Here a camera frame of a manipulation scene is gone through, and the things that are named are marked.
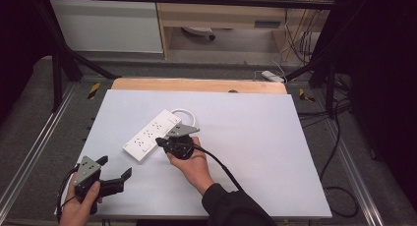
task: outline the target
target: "white wall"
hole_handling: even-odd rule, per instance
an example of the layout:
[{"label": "white wall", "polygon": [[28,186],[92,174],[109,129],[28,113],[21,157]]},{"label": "white wall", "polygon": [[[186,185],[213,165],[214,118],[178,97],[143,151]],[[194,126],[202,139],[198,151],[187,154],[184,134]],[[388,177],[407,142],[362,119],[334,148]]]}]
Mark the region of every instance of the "white wall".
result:
[{"label": "white wall", "polygon": [[78,51],[162,53],[153,3],[51,0],[68,45]]}]

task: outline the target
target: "black sleeve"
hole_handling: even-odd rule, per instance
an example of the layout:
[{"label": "black sleeve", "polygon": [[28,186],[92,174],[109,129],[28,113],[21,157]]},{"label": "black sleeve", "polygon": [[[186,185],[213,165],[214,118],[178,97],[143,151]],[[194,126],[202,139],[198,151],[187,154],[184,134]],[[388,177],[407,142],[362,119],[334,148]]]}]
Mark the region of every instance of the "black sleeve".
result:
[{"label": "black sleeve", "polygon": [[211,185],[203,195],[208,226],[273,226],[270,216],[245,192],[228,193],[220,184]]}]

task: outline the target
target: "yellow and black tape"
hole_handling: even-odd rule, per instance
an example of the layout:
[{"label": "yellow and black tape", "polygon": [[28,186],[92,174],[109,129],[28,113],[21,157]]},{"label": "yellow and black tape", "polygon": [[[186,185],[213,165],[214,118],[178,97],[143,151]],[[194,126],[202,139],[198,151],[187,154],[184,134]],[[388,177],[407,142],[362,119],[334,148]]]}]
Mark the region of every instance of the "yellow and black tape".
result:
[{"label": "yellow and black tape", "polygon": [[87,97],[88,100],[92,100],[95,97],[95,94],[98,91],[98,88],[100,87],[100,83],[95,83],[92,87],[91,90],[89,91],[89,97]]},{"label": "yellow and black tape", "polygon": [[306,95],[304,94],[304,90],[303,90],[303,88],[300,88],[300,100],[308,100],[308,101],[310,101],[310,102],[315,102],[315,101],[316,101],[316,99],[315,99],[315,98],[313,98],[313,97],[309,97],[309,96],[306,96]]}]

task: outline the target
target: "floor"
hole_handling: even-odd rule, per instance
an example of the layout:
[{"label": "floor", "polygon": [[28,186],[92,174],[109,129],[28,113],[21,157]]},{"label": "floor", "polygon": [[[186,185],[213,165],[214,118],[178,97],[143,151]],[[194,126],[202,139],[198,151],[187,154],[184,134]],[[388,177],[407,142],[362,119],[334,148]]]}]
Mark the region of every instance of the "floor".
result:
[{"label": "floor", "polygon": [[[127,77],[161,77],[161,78],[203,78],[230,80],[263,80],[261,71],[271,70],[281,74],[289,73],[302,65],[296,59],[282,64],[278,49],[273,44],[270,31],[216,29],[215,41],[190,35],[177,28],[174,31],[171,53],[168,59],[157,56],[140,55],[120,61],[120,57],[99,60],[96,63],[106,70]],[[111,81],[104,80],[82,68],[85,79],[73,85],[75,95],[66,108],[65,115],[53,128],[53,135],[46,140],[42,153],[26,183],[17,188],[12,198],[13,206],[3,225],[56,225],[53,221],[54,199],[59,181],[68,166],[74,164],[78,153],[83,148],[84,139],[88,137],[89,127],[99,108],[100,101]],[[310,89],[310,73],[297,78],[286,85],[293,95],[298,112],[318,112],[322,110],[319,98],[322,89]],[[94,100],[88,100],[91,86],[101,82],[101,88]],[[300,99],[300,88],[309,98]],[[341,99],[343,92],[336,92]],[[0,192],[10,189],[11,180],[19,173],[21,163],[25,161],[31,147],[51,116],[52,83],[50,61],[42,60],[35,66],[35,73],[28,83],[22,97],[14,105],[8,119],[0,126],[0,151],[2,162],[7,165],[0,170]],[[417,225],[417,214],[410,206],[399,186],[382,161],[371,158],[366,140],[363,138],[354,114],[340,114],[340,131],[343,143],[347,146],[361,177],[366,184],[373,203],[381,215],[384,225]],[[332,151],[334,138],[328,120],[312,118],[302,120],[306,140],[315,165],[320,172]],[[346,174],[346,166],[340,157],[340,150],[330,163],[324,177],[324,186],[339,186],[353,192],[352,181]],[[329,204],[337,210],[352,212],[354,205],[348,195],[329,193]],[[332,219],[314,220],[312,225],[368,225],[366,212],[359,210],[355,217],[344,218],[335,215]],[[134,221],[114,221],[113,225],[135,225]],[[307,220],[280,220],[278,225],[308,225]]]}]

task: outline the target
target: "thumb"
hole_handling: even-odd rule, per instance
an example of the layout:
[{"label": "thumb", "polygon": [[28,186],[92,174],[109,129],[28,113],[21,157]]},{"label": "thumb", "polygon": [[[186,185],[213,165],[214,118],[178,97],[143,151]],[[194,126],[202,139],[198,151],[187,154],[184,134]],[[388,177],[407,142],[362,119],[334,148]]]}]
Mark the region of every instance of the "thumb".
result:
[{"label": "thumb", "polygon": [[95,202],[95,200],[98,197],[99,191],[100,191],[100,182],[95,181],[95,183],[91,186],[91,188],[89,188],[89,192],[84,198],[81,208],[89,212],[92,204]]}]

